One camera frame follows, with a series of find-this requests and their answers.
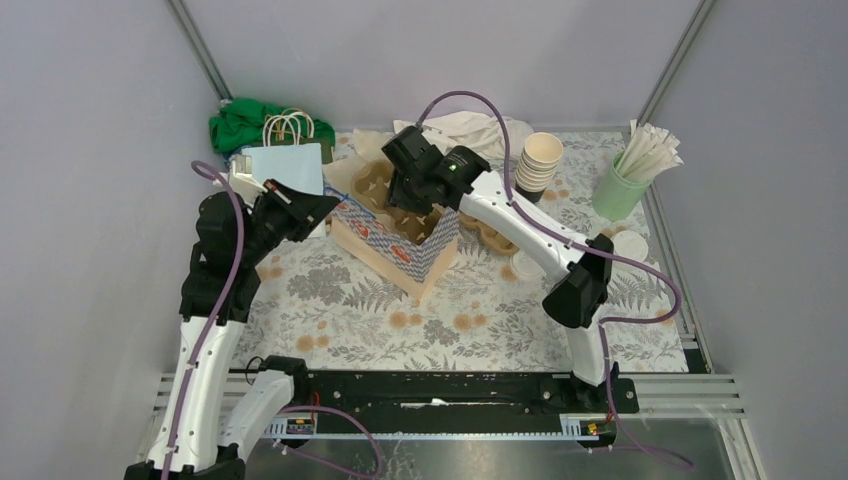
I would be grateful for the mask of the blue checkered paper bag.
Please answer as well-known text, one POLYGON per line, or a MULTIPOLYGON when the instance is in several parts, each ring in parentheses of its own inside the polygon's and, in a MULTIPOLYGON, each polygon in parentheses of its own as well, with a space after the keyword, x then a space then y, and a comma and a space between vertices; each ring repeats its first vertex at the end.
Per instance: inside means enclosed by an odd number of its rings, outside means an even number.
POLYGON ((356 129, 338 137, 324 167, 325 194, 339 200, 330 235, 336 243, 414 299, 426 296, 458 252, 459 216, 441 207, 414 214, 388 204, 393 165, 386 132, 356 129))

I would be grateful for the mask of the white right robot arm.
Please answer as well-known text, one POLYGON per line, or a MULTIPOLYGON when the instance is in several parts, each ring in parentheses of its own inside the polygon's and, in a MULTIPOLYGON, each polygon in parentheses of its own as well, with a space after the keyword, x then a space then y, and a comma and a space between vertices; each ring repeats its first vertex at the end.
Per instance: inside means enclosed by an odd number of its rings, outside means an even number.
POLYGON ((613 398, 595 316, 608 299, 613 245, 560 224, 513 192, 503 176, 471 149, 442 153, 421 128, 407 126, 381 148, 394 167, 389 203, 414 213, 435 206, 463 213, 503 235, 553 281, 545 313, 566 330, 573 362, 575 402, 597 412, 613 398))

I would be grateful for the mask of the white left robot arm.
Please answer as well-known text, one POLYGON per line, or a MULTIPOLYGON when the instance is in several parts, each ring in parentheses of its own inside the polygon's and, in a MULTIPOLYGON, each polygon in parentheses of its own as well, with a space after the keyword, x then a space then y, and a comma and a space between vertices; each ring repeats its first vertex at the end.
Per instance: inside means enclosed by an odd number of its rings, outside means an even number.
POLYGON ((128 479, 242 479, 263 431, 309 401, 304 361, 270 356, 248 392, 222 413, 230 361, 261 284, 258 264, 280 243, 302 242, 338 206, 267 180, 253 204, 228 190, 198 207, 198 240, 181 287, 180 352, 162 425, 128 479))

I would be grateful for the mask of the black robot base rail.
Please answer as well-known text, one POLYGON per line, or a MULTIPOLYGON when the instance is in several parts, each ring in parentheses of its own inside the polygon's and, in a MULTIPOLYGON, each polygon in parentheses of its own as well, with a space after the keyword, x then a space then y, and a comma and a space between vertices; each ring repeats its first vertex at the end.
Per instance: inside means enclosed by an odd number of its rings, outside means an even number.
POLYGON ((269 356, 252 369, 292 376, 289 405, 323 435, 554 434, 563 415, 604 423, 635 414, 634 382, 612 371, 591 386, 570 373, 313 370, 304 360, 269 356))

